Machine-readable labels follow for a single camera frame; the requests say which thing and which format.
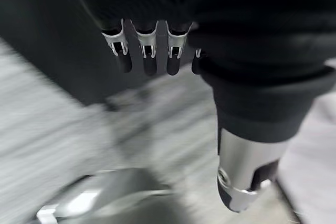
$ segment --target black fingertip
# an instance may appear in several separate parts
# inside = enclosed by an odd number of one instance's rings
[[[143,58],[143,69],[148,76],[153,76],[156,74],[156,57],[152,58],[152,56],[148,54],[146,58]]]
[[[132,59],[130,53],[127,52],[126,55],[122,51],[118,52],[118,63],[119,67],[124,73],[129,73],[132,70]]]

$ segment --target concrete floor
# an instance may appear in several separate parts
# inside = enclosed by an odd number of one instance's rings
[[[83,108],[0,44],[0,223],[22,223],[58,188],[99,169],[148,167],[174,185],[195,223],[292,223],[271,188],[246,212],[216,188],[210,88],[186,66],[111,98],[118,112]],[[291,142],[279,176],[307,223],[336,217],[336,97],[319,99]]]

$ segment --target gray floor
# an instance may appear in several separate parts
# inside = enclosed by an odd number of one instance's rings
[[[216,119],[210,88],[189,66],[176,77],[112,98],[117,113],[81,107],[0,45],[0,223],[23,221],[59,187],[99,169],[148,167],[175,186],[195,223],[291,223],[270,189],[245,213],[216,188]],[[336,98],[318,101],[280,165],[307,223],[333,223]]]

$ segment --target prosthetic arm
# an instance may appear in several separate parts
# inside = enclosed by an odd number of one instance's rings
[[[315,97],[334,84],[336,0],[81,0],[122,71],[132,68],[123,21],[132,20],[144,71],[156,73],[157,20],[167,27],[167,72],[183,48],[213,88],[217,183],[223,203],[245,210],[274,179]],[[191,24],[197,29],[190,30]]]

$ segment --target silver metal joint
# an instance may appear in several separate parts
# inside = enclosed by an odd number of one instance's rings
[[[101,33],[101,34],[103,34],[107,44],[112,49],[115,56],[118,56],[118,52],[115,49],[115,43],[118,43],[118,42],[121,44],[122,53],[124,55],[126,55],[127,52],[128,52],[127,40],[126,40],[126,37],[125,37],[125,34],[124,34],[124,21],[123,21],[123,19],[121,19],[120,22],[121,22],[120,33],[118,33],[116,35],[107,35],[105,33]]]
[[[168,57],[173,58],[173,48],[178,48],[177,59],[180,59],[183,48],[187,41],[188,32],[182,35],[174,35],[169,31],[168,22],[166,21],[168,32]]]
[[[201,48],[197,48],[196,49],[196,58],[200,58],[201,57],[201,51],[202,51]]]
[[[138,37],[138,41],[139,41],[139,44],[140,44],[140,48],[141,48],[141,51],[142,51],[143,58],[147,58],[148,52],[146,50],[146,46],[151,47],[150,55],[151,55],[152,58],[155,58],[155,55],[156,55],[156,29],[157,29],[158,23],[159,23],[159,21],[156,22],[155,30],[150,34],[142,34],[135,29],[135,32],[136,32],[136,35]]]
[[[236,136],[226,129],[222,129],[220,140],[217,173],[219,194],[230,210],[241,212],[248,208],[273,179],[273,174],[268,176],[268,171],[264,170],[265,179],[253,181],[255,172],[278,161],[284,154],[288,141],[255,142]]]

